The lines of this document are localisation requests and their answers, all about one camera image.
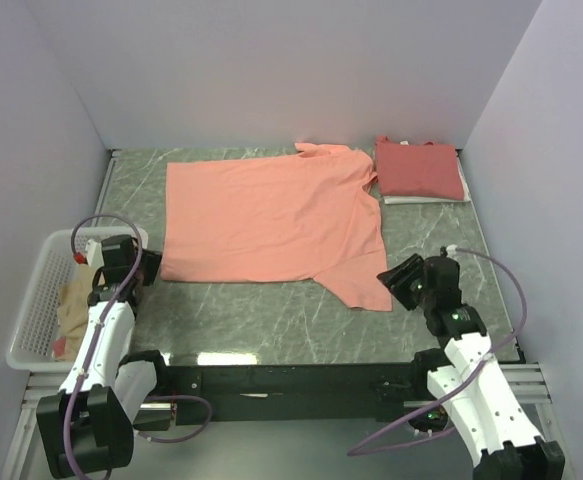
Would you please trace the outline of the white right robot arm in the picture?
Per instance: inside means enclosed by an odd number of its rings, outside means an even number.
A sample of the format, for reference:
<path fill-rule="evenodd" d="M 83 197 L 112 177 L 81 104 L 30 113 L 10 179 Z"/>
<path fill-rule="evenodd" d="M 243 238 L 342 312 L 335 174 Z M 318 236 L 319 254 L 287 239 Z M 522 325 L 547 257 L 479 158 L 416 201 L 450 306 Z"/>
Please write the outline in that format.
<path fill-rule="evenodd" d="M 452 250 L 428 258 L 414 254 L 377 276 L 405 309 L 422 310 L 440 344 L 414 357 L 409 377 L 413 393 L 433 402 L 397 422 L 411 424 L 426 441 L 457 432 L 475 479 L 560 479 L 563 450 L 543 437 L 513 393 L 496 358 L 499 345 L 462 299 Z"/>

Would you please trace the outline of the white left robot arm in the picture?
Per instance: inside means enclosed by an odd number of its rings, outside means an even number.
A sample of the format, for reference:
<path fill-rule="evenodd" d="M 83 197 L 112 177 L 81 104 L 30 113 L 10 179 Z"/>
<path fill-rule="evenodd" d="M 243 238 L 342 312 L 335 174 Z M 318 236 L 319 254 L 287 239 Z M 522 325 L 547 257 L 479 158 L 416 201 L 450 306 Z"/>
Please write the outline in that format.
<path fill-rule="evenodd" d="M 56 479 L 111 474 L 134 450 L 133 423 L 144 400 L 164 399 L 171 378 L 157 350 L 129 351 L 142 290 L 153 284 L 161 254 L 121 234 L 89 247 L 93 271 L 84 295 L 86 330 L 59 388 L 42 398 L 36 418 Z"/>

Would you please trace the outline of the salmon pink t-shirt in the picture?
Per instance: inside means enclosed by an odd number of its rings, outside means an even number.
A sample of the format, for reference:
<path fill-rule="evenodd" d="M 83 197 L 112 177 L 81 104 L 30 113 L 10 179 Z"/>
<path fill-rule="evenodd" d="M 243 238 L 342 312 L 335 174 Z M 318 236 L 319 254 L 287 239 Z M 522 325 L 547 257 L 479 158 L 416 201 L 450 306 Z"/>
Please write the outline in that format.
<path fill-rule="evenodd" d="M 299 143 L 292 155 L 170 163 L 161 276 L 191 283 L 311 279 L 349 308 L 389 312 L 372 158 Z"/>

